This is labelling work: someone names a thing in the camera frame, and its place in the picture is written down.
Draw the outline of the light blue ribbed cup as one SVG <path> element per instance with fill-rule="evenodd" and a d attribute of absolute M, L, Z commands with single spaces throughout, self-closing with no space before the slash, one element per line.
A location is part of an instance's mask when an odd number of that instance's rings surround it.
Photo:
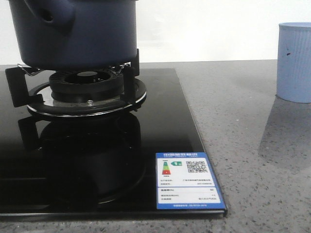
<path fill-rule="evenodd" d="M 276 94 L 292 102 L 311 102 L 310 22 L 279 24 Z"/>

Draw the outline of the dark blue cooking pot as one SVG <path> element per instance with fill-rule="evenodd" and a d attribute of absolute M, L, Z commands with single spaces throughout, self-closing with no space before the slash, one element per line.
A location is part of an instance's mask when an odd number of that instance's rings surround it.
<path fill-rule="evenodd" d="M 22 61 L 47 70 L 102 68 L 137 54 L 134 0 L 11 0 Z"/>

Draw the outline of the black metal pot support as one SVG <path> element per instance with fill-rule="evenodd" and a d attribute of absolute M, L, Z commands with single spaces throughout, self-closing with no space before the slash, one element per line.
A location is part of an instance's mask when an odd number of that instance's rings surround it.
<path fill-rule="evenodd" d="M 41 72 L 40 69 L 18 65 L 17 67 L 7 68 L 5 75 L 13 106 L 26 106 L 32 115 L 57 118 L 92 117 L 140 108 L 146 99 L 147 91 L 145 84 L 136 78 L 140 72 L 139 54 L 136 54 L 134 58 L 126 63 L 102 69 L 109 69 L 116 74 L 122 74 L 124 91 L 105 100 L 88 100 L 82 103 L 55 100 L 52 97 L 49 81 L 29 90 L 26 84 L 26 76 L 35 76 Z"/>

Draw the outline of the blue white energy label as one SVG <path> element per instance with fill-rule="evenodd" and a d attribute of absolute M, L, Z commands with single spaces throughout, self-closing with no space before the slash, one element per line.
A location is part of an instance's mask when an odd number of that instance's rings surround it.
<path fill-rule="evenodd" d="M 218 182 L 204 152 L 158 152 L 158 210 L 226 210 Z"/>

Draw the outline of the black glass gas stove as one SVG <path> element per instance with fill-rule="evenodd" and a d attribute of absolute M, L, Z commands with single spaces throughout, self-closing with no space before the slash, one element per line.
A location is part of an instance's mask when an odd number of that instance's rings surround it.
<path fill-rule="evenodd" d="M 82 119 L 14 107 L 0 72 L 0 218 L 202 218 L 226 210 L 158 210 L 156 153 L 205 152 L 176 71 L 143 69 L 137 111 Z M 28 87 L 50 72 L 26 76 Z"/>

